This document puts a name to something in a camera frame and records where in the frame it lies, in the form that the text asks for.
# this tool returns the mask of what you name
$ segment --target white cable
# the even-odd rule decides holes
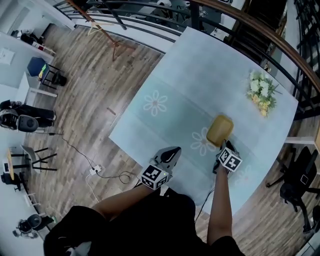
[[[94,193],[94,191],[93,191],[93,189],[92,189],[92,187],[89,185],[89,183],[88,183],[88,181],[87,181],[87,178],[89,177],[91,175],[91,173],[89,173],[88,174],[88,176],[87,177],[85,177],[85,182],[87,183],[87,185],[89,186],[89,188],[91,189],[91,192],[92,192],[92,194],[94,195],[94,198],[98,201],[98,203],[99,203],[99,200],[98,200],[98,198],[96,197],[96,195],[95,195],[95,193]]]

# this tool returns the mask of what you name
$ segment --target box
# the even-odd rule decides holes
[[[225,147],[219,156],[220,163],[228,170],[235,172],[240,166],[242,159],[240,155]]]

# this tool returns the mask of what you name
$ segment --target power cord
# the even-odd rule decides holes
[[[90,175],[91,175],[91,173],[89,173],[88,176],[85,177],[85,182],[86,182],[86,184],[89,186],[89,188],[91,189],[91,192],[92,192],[92,194],[94,195],[94,198],[95,198],[95,199],[98,201],[98,203],[99,203],[99,200],[98,200],[98,198],[96,197],[96,195],[95,195],[92,187],[91,187],[91,186],[89,185],[89,183],[88,183],[88,177],[89,177]]]
[[[199,216],[200,216],[200,214],[201,214],[201,212],[202,212],[202,210],[203,210],[203,208],[204,208],[204,206],[205,206],[205,204],[206,204],[206,202],[207,202],[210,194],[211,194],[213,191],[215,191],[214,188],[213,188],[213,189],[209,192],[209,194],[206,196],[206,199],[204,200],[204,203],[203,203],[203,205],[202,205],[202,207],[201,207],[201,209],[200,209],[200,211],[199,211],[199,214],[198,214],[198,216],[195,218],[194,224],[196,224],[196,222],[197,222],[197,220],[198,220],[198,218],[199,218]]]
[[[137,175],[135,175],[134,173],[132,172],[129,172],[129,171],[126,171],[124,170],[123,172],[120,173],[120,175],[117,175],[117,176],[108,176],[108,177],[103,177],[101,176],[98,171],[96,170],[95,173],[100,177],[100,178],[103,178],[103,179],[113,179],[113,178],[119,178],[119,180],[123,183],[123,184],[128,184],[131,180],[131,177],[129,175],[133,175],[135,176],[137,179],[138,179],[138,182],[140,181],[140,179],[137,177]],[[128,177],[129,181],[128,182],[124,182],[123,180],[121,180],[121,177],[122,176],[125,176],[125,177]]]
[[[80,155],[84,156],[85,159],[88,161],[89,165],[91,166],[91,168],[94,170],[95,168],[92,166],[91,162],[93,162],[95,164],[95,162],[93,160],[91,160],[90,158],[88,158],[84,153],[80,152],[75,146],[71,145],[65,138],[64,138],[64,134],[63,133],[55,133],[55,132],[48,132],[48,133],[45,133],[45,132],[33,132],[33,134],[45,134],[45,135],[49,135],[49,136],[54,136],[54,135],[60,135],[61,138],[72,148],[75,149],[75,151],[77,151]],[[114,178],[119,178],[119,180],[121,181],[121,183],[123,184],[128,184],[130,181],[131,181],[131,176],[129,175],[133,175],[135,176],[137,179],[138,179],[138,182],[137,184],[139,183],[140,179],[137,177],[137,175],[135,175],[134,173],[132,172],[129,172],[129,171],[126,171],[124,170],[123,172],[120,173],[120,175],[116,175],[116,176],[108,176],[108,177],[103,177],[101,176],[100,174],[98,174],[98,170],[95,170],[95,173],[102,179],[114,179]],[[91,173],[89,173],[86,177],[85,177],[85,182],[86,184],[89,186],[92,194],[94,195],[94,198],[98,201],[99,203],[99,200],[98,198],[96,197],[95,193],[94,193],[94,190],[92,189],[92,187],[90,186],[90,184],[88,183],[88,177],[91,175]],[[128,182],[124,182],[121,177],[128,177],[129,181]]]

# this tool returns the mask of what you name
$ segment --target blue chair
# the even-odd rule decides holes
[[[55,66],[52,66],[52,65],[48,64],[41,57],[32,57],[30,62],[29,62],[29,64],[28,64],[28,66],[27,66],[27,69],[29,71],[30,76],[37,77],[44,66],[45,66],[45,69],[43,71],[43,75],[42,75],[42,78],[40,80],[41,84],[56,90],[56,88],[48,85],[48,82],[54,83],[54,81],[57,80],[56,79],[57,77],[63,77],[63,76],[61,76],[59,74],[60,69],[56,68]],[[47,78],[50,73],[53,74],[53,78],[52,79],[48,79]]]

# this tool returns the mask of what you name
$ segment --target black shirt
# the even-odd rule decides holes
[[[230,236],[218,239],[211,246],[202,242],[196,234],[194,218],[194,202],[180,194],[164,197],[154,192],[112,221],[93,209],[73,206],[46,236],[44,254],[64,255],[69,247],[90,241],[89,256],[133,252],[243,256]]]
[[[0,111],[10,109],[11,102],[10,100],[6,100],[0,103]]]

